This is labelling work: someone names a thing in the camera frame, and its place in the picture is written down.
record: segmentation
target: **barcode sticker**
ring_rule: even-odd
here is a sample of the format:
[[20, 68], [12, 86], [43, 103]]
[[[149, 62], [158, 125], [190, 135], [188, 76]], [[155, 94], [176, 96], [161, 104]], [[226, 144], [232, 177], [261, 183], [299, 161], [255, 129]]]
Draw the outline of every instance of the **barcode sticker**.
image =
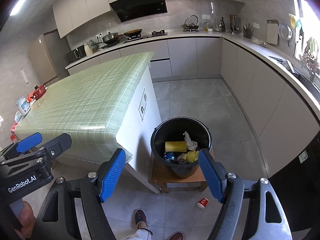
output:
[[299, 161], [300, 163], [303, 163], [306, 159], [308, 159], [308, 154], [306, 150], [304, 150], [303, 153], [299, 155]]

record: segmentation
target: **white pants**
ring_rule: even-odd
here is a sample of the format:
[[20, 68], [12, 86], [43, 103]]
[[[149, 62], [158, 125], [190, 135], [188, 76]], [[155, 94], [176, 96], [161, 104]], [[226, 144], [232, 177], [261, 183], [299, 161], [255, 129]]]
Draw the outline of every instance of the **white pants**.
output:
[[146, 230], [138, 229], [132, 236], [124, 240], [151, 240], [151, 234]]

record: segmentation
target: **shoe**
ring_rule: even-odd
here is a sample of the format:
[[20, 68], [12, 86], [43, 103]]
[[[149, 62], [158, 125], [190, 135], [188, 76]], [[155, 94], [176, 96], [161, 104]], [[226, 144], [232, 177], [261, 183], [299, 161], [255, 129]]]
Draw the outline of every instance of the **shoe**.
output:
[[142, 209], [138, 209], [136, 211], [136, 214], [134, 216], [134, 221], [136, 222], [137, 227], [138, 227], [138, 224], [141, 222], [144, 222], [148, 226], [146, 214]]
[[183, 240], [183, 233], [182, 232], [175, 232], [169, 240]]

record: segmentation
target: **white countertop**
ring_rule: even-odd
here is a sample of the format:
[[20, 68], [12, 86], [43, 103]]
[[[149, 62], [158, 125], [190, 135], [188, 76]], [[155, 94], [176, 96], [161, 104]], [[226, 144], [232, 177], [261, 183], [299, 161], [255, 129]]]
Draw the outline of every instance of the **white countertop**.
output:
[[238, 46], [248, 50], [252, 54], [261, 58], [271, 67], [273, 67], [276, 71], [278, 71], [281, 75], [283, 75], [284, 78], [286, 78], [305, 98], [305, 100], [311, 106], [313, 111], [316, 113], [317, 117], [320, 119], [320, 105], [318, 101], [314, 98], [314, 96], [306, 89], [306, 87], [298, 79], [296, 79], [289, 71], [287, 71], [285, 67], [279, 64], [276, 60], [269, 57], [269, 56], [272, 56], [272, 57], [277, 57], [281, 59], [287, 59], [287, 60], [290, 60], [290, 62], [294, 67], [296, 68], [301, 67], [301, 63], [298, 60], [295, 60], [294, 58], [286, 55], [279, 49], [276, 49], [273, 46], [268, 46], [268, 48], [264, 48], [258, 44], [255, 44], [254, 42], [252, 42], [252, 40], [244, 38], [242, 33], [234, 34], [234, 35], [232, 35], [231, 33], [217, 33], [217, 32], [204, 32], [204, 31], [199, 31], [196, 33], [186, 33], [186, 32], [183, 32], [182, 29], [168, 30], [167, 32], [168, 32], [168, 35], [166, 36], [158, 36], [158, 37], [152, 37], [147, 39], [141, 39], [141, 40], [132, 41], [128, 43], [119, 43], [108, 49], [99, 49], [92, 55], [83, 57], [80, 60], [69, 64], [66, 67], [66, 69], [71, 68], [75, 65], [78, 65], [79, 63], [86, 61], [90, 58], [107, 53], [109, 51], [121, 49], [127, 46], [132, 46], [134, 44], [144, 43], [146, 41], [150, 42], [150, 41], [163, 40], [163, 39], [169, 39], [169, 38], [184, 38], [184, 37], [223, 37], [224, 39], [237, 44]]

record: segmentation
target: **range hood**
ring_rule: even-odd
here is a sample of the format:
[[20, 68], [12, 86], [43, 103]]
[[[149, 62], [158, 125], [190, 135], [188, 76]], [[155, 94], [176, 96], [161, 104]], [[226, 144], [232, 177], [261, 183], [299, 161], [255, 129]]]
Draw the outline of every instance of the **range hood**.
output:
[[118, 0], [110, 3], [110, 6], [121, 22], [168, 12], [165, 0]]

